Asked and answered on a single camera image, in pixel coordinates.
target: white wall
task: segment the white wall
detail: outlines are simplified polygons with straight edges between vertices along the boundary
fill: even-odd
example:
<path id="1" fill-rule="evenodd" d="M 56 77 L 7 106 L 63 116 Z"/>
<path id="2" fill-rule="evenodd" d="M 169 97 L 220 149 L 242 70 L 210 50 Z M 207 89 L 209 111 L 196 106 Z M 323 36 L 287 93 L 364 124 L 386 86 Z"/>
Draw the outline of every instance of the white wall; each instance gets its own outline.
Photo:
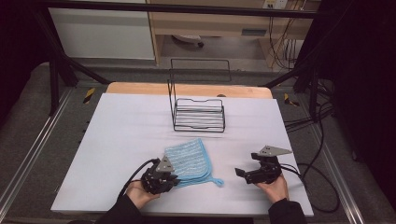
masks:
<path id="1" fill-rule="evenodd" d="M 154 60 L 147 12 L 62 8 L 51 8 L 49 12 L 70 57 Z"/>

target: hand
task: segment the hand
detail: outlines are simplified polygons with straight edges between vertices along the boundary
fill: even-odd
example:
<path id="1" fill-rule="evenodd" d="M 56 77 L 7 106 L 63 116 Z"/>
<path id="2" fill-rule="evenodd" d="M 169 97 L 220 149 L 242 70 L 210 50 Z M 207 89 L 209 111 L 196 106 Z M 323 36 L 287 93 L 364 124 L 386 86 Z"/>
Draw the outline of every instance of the hand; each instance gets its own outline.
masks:
<path id="1" fill-rule="evenodd" d="M 146 192 L 143 189 L 141 181 L 131 182 L 126 190 L 126 194 L 138 209 L 141 209 L 149 201 L 160 198 L 160 194 Z"/>
<path id="2" fill-rule="evenodd" d="M 284 198 L 289 199 L 288 184 L 283 175 L 280 175 L 271 184 L 257 183 L 256 186 L 264 191 L 271 203 L 276 203 Z"/>

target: person's left hand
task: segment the person's left hand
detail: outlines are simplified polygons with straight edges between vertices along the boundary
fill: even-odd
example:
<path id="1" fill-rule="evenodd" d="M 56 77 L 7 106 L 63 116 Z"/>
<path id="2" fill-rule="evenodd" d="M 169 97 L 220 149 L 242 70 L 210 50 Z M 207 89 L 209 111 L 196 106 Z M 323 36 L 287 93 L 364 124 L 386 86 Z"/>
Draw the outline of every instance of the person's left hand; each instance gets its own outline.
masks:
<path id="1" fill-rule="evenodd" d="M 160 198 L 160 194 L 151 194 L 143 189 L 141 181 L 134 181 L 129 184 L 126 194 L 134 203 L 134 205 L 141 209 L 151 200 Z"/>

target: black sleeve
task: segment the black sleeve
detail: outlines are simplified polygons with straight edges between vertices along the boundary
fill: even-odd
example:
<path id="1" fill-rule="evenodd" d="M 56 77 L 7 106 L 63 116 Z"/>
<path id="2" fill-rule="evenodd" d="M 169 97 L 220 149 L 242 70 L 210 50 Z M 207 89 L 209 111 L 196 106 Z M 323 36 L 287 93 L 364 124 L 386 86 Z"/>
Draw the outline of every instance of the black sleeve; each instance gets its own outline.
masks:
<path id="1" fill-rule="evenodd" d="M 289 202 L 286 198 L 274 203 L 268 210 L 271 224 L 306 223 L 303 209 L 297 202 Z"/>
<path id="2" fill-rule="evenodd" d="M 124 195 L 95 224 L 135 224 L 143 223 L 142 215 L 131 199 Z"/>

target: blue towel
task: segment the blue towel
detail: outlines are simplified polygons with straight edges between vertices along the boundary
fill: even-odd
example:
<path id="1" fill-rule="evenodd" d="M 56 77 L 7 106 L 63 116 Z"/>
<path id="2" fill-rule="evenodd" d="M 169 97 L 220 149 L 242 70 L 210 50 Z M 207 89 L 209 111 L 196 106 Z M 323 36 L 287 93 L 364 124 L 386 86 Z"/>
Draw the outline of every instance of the blue towel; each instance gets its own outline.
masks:
<path id="1" fill-rule="evenodd" d="M 224 184 L 223 180 L 212 177 L 212 165 L 200 138 L 178 146 L 167 147 L 165 156 L 172 163 L 175 169 L 174 174 L 180 180 L 177 184 L 178 188 L 209 181 L 219 187 Z"/>

